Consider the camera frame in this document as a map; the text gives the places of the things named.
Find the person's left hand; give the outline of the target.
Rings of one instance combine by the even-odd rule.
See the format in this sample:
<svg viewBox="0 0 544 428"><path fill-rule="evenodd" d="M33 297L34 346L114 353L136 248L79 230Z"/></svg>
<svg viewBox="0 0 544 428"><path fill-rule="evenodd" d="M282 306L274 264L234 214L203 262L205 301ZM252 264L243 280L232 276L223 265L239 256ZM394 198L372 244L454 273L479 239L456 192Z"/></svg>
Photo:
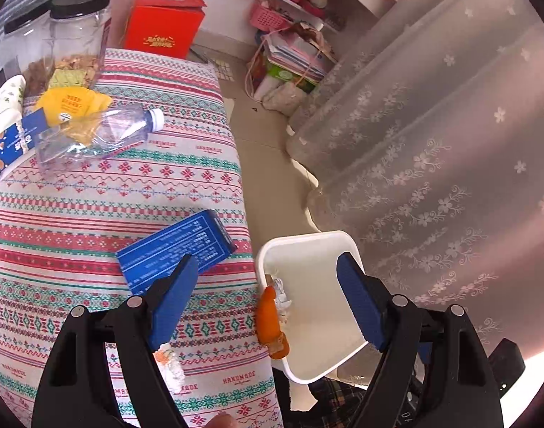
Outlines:
<svg viewBox="0 0 544 428"><path fill-rule="evenodd" d="M213 417L205 428L238 428L237 420L229 413L219 413Z"/></svg>

